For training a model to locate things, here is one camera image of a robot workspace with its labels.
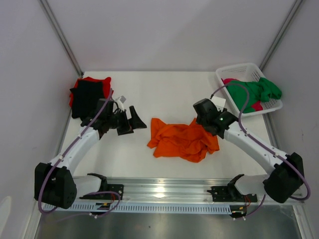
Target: plastic basket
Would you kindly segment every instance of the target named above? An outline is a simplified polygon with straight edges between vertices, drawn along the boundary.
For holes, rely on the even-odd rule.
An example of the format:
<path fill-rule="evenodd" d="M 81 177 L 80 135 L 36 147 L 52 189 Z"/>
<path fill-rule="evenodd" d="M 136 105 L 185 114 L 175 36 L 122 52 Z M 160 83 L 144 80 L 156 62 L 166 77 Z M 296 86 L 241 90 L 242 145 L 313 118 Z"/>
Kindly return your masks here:
<path fill-rule="evenodd" d="M 216 70 L 216 77 L 221 86 L 224 85 L 222 79 L 227 78 L 234 78 L 244 82 L 251 82 L 251 81 L 259 81 L 260 77 L 265 77 L 261 70 L 253 63 L 245 63 L 245 64 L 238 64 L 232 66 L 222 67 Z M 238 116 L 240 109 L 236 106 L 235 102 L 231 98 L 228 90 L 223 88 L 223 91 L 227 98 L 230 107 L 233 109 L 233 113 Z M 261 102 L 261 106 L 263 107 L 262 111 L 256 111 L 251 113 L 243 113 L 242 117 L 247 116 L 255 116 L 260 114 L 265 114 L 268 112 L 279 110 L 283 103 L 281 100 L 270 99 L 268 102 Z"/>

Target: crumpled orange fabric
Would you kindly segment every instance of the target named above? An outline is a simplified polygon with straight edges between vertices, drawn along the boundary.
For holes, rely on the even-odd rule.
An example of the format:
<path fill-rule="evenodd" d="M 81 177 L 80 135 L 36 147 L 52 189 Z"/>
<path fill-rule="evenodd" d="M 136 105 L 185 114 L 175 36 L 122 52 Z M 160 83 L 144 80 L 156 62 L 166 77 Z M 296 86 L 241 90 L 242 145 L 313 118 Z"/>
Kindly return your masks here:
<path fill-rule="evenodd" d="M 190 125 L 186 125 L 166 124 L 160 119 L 153 118 L 148 147 L 156 147 L 156 158 L 181 157 L 193 163 L 199 163 L 207 152 L 212 154 L 219 150 L 217 137 L 196 124 L 196 119 Z"/>

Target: white wall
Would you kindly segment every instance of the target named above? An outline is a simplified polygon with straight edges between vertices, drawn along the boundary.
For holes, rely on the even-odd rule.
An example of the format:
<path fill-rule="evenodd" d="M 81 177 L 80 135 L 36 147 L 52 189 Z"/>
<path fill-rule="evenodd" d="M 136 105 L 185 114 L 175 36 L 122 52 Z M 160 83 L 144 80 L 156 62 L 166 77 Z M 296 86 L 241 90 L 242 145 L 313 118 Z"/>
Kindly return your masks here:
<path fill-rule="evenodd" d="M 1 238 L 17 239 L 34 168 L 54 156 L 76 74 L 36 0 L 2 0 L 0 29 L 0 202 L 12 197 Z"/>
<path fill-rule="evenodd" d="M 283 90 L 284 107 L 273 113 L 279 143 L 303 157 L 312 197 L 307 201 L 319 226 L 319 1 L 307 0 L 270 64 L 268 79 Z"/>
<path fill-rule="evenodd" d="M 260 64 L 294 0 L 49 0 L 82 70 Z"/>

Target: perforated metal strip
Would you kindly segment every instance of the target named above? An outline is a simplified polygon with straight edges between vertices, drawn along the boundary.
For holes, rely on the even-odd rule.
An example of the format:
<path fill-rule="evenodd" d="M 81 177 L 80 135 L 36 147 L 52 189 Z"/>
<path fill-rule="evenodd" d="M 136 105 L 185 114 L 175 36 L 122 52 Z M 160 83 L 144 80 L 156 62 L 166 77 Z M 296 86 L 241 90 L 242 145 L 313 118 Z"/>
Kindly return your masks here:
<path fill-rule="evenodd" d="M 71 212 L 105 212 L 99 210 L 101 205 L 91 202 L 75 202 L 69 209 L 58 208 L 57 211 Z M 46 204 L 45 210 L 52 209 Z M 120 203 L 114 210 L 119 213 L 179 213 L 179 214 L 231 214 L 229 205 L 199 205 L 199 204 L 156 204 L 156 203 Z"/>

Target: gray floor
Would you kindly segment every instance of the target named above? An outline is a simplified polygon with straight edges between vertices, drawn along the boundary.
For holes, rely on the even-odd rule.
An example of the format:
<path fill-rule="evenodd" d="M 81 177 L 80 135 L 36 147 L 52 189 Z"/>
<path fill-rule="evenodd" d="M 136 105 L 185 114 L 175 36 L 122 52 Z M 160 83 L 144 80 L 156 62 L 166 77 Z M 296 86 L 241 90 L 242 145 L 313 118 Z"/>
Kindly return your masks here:
<path fill-rule="evenodd" d="M 104 218 L 55 212 L 41 219 L 36 239 L 301 239 L 291 206 L 264 206 L 246 221 L 230 216 L 110 213 Z"/>

